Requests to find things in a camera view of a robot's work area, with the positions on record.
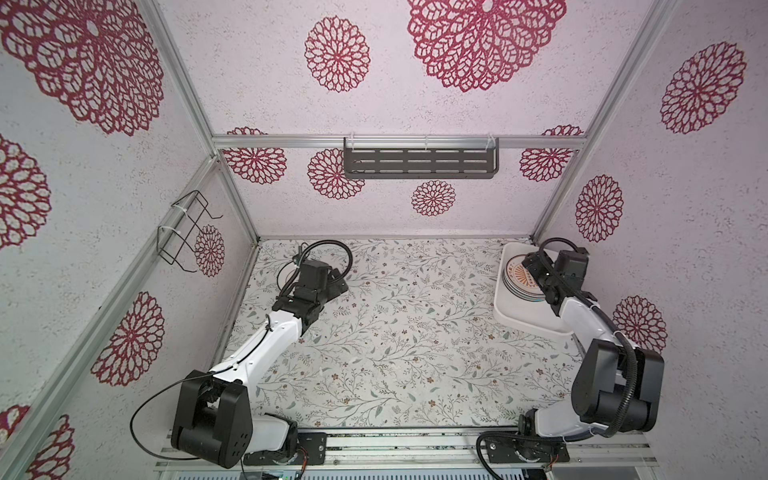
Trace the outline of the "white plate thin green rim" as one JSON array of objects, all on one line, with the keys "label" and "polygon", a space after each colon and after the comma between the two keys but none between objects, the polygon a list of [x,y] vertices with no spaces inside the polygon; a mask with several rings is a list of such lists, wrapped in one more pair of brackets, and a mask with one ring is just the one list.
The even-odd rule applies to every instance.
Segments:
[{"label": "white plate thin green rim", "polygon": [[296,282],[299,276],[300,262],[298,260],[286,263],[276,276],[276,284],[278,287],[278,295],[284,296],[289,293],[292,286]]}]

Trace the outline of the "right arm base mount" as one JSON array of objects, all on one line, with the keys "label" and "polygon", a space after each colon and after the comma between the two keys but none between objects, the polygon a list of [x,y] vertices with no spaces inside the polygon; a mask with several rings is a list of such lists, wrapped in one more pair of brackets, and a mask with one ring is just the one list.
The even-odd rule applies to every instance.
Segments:
[{"label": "right arm base mount", "polygon": [[476,450],[491,464],[541,463],[555,464],[570,461],[566,443],[558,439],[540,437],[535,433],[535,409],[518,418],[516,430],[494,430],[482,433]]}]

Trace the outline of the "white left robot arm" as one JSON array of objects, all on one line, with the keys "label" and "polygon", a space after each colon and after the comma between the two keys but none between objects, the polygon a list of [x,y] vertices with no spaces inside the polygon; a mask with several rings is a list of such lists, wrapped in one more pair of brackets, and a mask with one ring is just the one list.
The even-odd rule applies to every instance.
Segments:
[{"label": "white left robot arm", "polygon": [[346,273],[307,260],[297,279],[277,297],[258,333],[206,373],[194,370],[180,386],[171,446],[231,468],[249,455],[278,461],[299,450],[296,423],[277,414],[252,414],[256,387],[270,367],[307,333],[326,304],[348,291]]}]

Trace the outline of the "orange sunburst plate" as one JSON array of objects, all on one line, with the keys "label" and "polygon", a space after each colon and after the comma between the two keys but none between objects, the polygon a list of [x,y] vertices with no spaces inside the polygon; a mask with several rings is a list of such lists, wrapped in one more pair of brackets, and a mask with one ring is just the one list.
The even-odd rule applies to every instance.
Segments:
[{"label": "orange sunburst plate", "polygon": [[509,292],[528,302],[542,302],[545,296],[538,284],[522,265],[526,255],[511,257],[503,267],[502,281]]}]

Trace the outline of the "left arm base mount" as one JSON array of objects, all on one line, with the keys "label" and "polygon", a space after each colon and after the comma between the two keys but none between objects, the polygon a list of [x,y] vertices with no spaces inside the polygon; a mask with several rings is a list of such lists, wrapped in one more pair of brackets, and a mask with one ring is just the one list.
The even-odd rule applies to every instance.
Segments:
[{"label": "left arm base mount", "polygon": [[253,419],[253,435],[243,457],[245,466],[316,466],[325,463],[328,435],[305,431],[277,415]]}]

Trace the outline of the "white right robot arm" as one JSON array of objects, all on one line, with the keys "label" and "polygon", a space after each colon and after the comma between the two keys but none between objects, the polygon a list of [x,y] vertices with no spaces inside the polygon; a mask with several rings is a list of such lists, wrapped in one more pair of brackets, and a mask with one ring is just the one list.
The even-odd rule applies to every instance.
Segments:
[{"label": "white right robot arm", "polygon": [[656,425],[664,375],[663,357],[640,347],[582,289],[589,254],[582,247],[551,259],[542,249],[522,266],[585,349],[565,399],[519,416],[523,435],[576,442],[593,436],[648,432]]}]

